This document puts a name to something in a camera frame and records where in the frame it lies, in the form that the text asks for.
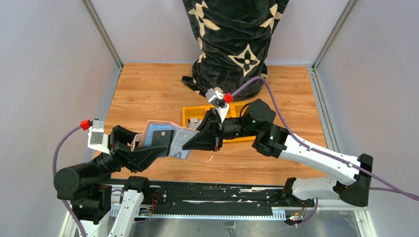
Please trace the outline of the pink leather card holder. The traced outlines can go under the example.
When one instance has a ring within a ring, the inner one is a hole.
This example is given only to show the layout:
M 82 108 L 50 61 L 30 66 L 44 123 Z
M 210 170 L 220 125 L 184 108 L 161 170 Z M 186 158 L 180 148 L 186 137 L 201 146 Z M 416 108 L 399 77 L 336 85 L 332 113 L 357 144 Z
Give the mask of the pink leather card holder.
M 162 145 L 167 148 L 160 157 L 187 159 L 190 150 L 183 149 L 183 145 L 192 139 L 197 130 L 180 126 L 171 121 L 149 120 L 143 133 L 135 135 L 131 148 Z

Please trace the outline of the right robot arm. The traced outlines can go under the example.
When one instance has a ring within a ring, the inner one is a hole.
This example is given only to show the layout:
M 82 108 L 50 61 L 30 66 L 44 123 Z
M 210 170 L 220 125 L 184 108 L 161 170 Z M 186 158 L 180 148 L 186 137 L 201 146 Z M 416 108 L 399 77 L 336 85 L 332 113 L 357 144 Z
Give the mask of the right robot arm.
M 312 198 L 339 199 L 357 207 L 369 203 L 373 158 L 340 154 L 275 125 L 276 113 L 260 99 L 250 102 L 239 117 L 221 119 L 217 109 L 206 111 L 198 133 L 188 140 L 184 150 L 219 151 L 223 141 L 254 137 L 252 147 L 267 157 L 293 160 L 326 174 L 325 177 L 289 178 L 282 196 L 290 202 Z

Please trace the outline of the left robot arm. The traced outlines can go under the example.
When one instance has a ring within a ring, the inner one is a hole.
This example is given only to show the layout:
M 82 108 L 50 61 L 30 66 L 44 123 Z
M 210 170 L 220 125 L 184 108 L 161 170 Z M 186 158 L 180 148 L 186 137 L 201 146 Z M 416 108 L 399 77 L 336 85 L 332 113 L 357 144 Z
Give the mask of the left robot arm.
M 113 128 L 111 141 L 105 145 L 109 154 L 101 153 L 88 163 L 80 163 L 57 169 L 59 150 L 66 139 L 78 130 L 91 128 L 89 120 L 70 130 L 57 145 L 53 156 L 53 184 L 58 199 L 63 201 L 73 217 L 82 237 L 127 237 L 139 213 L 140 205 L 150 204 L 151 209 L 159 203 L 158 193 L 151 190 L 145 177 L 130 176 L 121 190 L 121 207 L 111 230 L 108 222 L 111 215 L 112 186 L 108 185 L 112 173 L 126 167 L 139 172 L 148 168 L 166 146 L 131 148 L 126 143 L 134 140 L 136 133 L 121 126 Z

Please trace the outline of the white printed card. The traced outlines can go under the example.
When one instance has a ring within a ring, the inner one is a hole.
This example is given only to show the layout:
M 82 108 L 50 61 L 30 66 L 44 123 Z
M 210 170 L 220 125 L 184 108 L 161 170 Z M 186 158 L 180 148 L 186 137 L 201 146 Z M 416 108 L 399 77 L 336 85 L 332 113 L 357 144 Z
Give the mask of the white printed card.
M 193 138 L 197 133 L 189 130 L 178 130 L 172 140 L 169 150 L 169 157 L 187 159 L 190 151 L 183 149 L 183 145 Z

